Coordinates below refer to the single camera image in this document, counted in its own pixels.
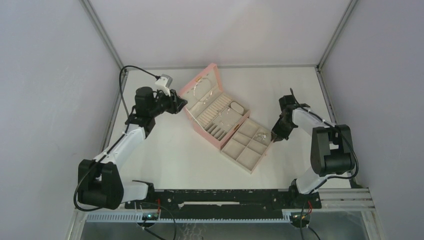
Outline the pink jewelry box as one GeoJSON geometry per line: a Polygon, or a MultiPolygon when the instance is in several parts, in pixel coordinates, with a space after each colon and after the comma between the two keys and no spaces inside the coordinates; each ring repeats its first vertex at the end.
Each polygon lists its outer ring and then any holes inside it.
{"type": "Polygon", "coordinates": [[[178,94],[194,130],[221,150],[251,111],[223,89],[215,63],[190,80],[178,94]]]}

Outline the beige six-compartment tray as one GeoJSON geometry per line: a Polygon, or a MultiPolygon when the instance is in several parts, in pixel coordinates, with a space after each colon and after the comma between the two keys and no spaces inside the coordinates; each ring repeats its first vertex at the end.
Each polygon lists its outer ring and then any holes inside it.
{"type": "Polygon", "coordinates": [[[271,144],[271,130],[247,118],[220,153],[248,174],[252,174],[271,144]]]}

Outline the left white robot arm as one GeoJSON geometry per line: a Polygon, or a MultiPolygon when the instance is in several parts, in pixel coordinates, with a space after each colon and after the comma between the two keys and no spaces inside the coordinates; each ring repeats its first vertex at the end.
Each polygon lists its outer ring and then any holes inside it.
{"type": "Polygon", "coordinates": [[[141,180],[123,180],[120,169],[132,152],[155,127],[155,118],[163,113],[178,114],[187,100],[174,89],[156,90],[140,87],[135,92],[121,136],[115,143],[92,159],[83,159],[78,165],[78,183],[73,194],[76,209],[87,212],[81,205],[91,206],[90,211],[117,209],[122,203],[137,201],[149,209],[157,196],[149,190],[150,183],[141,180]]]}

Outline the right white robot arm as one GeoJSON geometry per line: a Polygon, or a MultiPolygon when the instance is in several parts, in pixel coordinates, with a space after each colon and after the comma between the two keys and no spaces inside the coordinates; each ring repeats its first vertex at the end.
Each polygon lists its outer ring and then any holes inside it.
{"type": "Polygon", "coordinates": [[[302,208],[309,195],[330,179],[345,180],[359,173],[359,161],[352,144],[351,129],[345,124],[335,124],[313,112],[306,103],[299,103],[294,94],[279,100],[281,113],[271,130],[272,142],[288,140],[294,129],[302,129],[311,137],[310,168],[292,181],[289,203],[302,208]]]}

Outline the black mounting base plate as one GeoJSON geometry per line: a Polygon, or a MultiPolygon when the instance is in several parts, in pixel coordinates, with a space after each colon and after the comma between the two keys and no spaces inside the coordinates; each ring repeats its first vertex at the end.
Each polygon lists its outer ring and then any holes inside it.
{"type": "Polygon", "coordinates": [[[165,189],[154,190],[143,200],[124,204],[125,209],[159,210],[172,218],[277,217],[283,211],[322,208],[319,193],[299,194],[292,189],[165,189]]]}

